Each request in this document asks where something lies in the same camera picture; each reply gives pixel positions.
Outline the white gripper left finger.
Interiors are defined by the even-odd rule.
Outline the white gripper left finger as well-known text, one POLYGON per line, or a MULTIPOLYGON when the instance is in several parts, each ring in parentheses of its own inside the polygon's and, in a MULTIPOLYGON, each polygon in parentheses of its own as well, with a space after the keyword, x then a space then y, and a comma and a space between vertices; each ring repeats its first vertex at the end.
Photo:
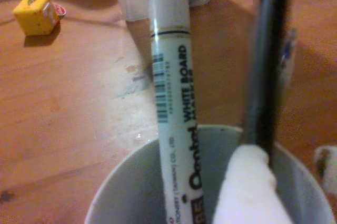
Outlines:
POLYGON ((276 189, 269 155, 257 145, 239 146, 227 165, 213 223, 292 223, 276 189))

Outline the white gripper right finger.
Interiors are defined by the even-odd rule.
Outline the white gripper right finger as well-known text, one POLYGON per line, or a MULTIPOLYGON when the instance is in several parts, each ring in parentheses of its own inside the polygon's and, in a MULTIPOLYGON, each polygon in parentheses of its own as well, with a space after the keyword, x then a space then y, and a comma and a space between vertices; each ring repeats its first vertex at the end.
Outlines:
POLYGON ((322 189, 336 203, 336 145, 321 145, 316 148, 314 166, 322 189))

